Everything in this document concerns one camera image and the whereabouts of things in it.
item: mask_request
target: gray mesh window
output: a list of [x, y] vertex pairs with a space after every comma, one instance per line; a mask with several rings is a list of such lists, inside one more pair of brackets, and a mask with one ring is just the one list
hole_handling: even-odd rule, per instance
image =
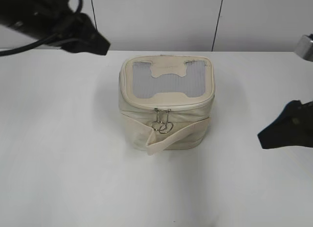
[[205, 62], [186, 63], [186, 76], [164, 74], [158, 78], [151, 75], [151, 63], [133, 64], [133, 94], [137, 98], [151, 98], [160, 92], [182, 92], [188, 97], [205, 94]]

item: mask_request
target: bag handle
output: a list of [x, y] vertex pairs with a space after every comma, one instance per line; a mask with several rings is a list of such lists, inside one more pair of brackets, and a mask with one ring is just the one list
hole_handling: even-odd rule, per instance
[[195, 123], [192, 123], [174, 134], [168, 136], [166, 139], [156, 142], [156, 132], [152, 127], [149, 127], [127, 115], [122, 114], [122, 117], [125, 122], [125, 128], [128, 132], [128, 136], [134, 142], [137, 140], [142, 141], [139, 146], [140, 149], [145, 149], [148, 152], [148, 155], [154, 155], [157, 152], [161, 152], [174, 144], [175, 142], [184, 139], [185, 137], [206, 130], [210, 119], [207, 118]]
[[210, 118], [192, 123], [180, 129], [179, 131], [175, 132], [174, 134], [170, 135], [166, 139], [156, 142], [156, 143], [153, 143], [156, 140], [155, 132], [151, 132], [146, 143], [146, 149], [147, 149], [148, 155], [154, 155], [155, 153], [161, 152], [165, 150], [166, 148], [168, 148], [170, 145], [174, 144], [177, 141], [184, 139], [190, 134], [193, 134], [197, 131], [206, 130], [209, 122], [210, 122]]

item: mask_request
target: cosmetic bag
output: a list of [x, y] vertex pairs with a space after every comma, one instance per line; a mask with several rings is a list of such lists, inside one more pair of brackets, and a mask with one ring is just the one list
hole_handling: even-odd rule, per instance
[[215, 95], [212, 63], [198, 56], [140, 56], [122, 66], [119, 109], [128, 141], [153, 155], [198, 146]]

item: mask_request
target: bag lid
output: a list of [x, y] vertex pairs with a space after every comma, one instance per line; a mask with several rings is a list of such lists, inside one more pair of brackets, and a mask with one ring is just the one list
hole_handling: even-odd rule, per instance
[[120, 88], [123, 98], [140, 109], [192, 109], [214, 97], [213, 66], [197, 56], [135, 57], [122, 67]]

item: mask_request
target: white tabletop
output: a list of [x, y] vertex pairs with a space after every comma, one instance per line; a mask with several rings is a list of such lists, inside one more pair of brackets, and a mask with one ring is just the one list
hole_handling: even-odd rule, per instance
[[173, 52], [215, 67], [202, 144], [149, 157], [119, 125], [125, 59], [33, 50], [0, 58], [1, 227], [312, 227], [313, 149], [261, 149], [291, 100], [313, 97], [293, 53]]

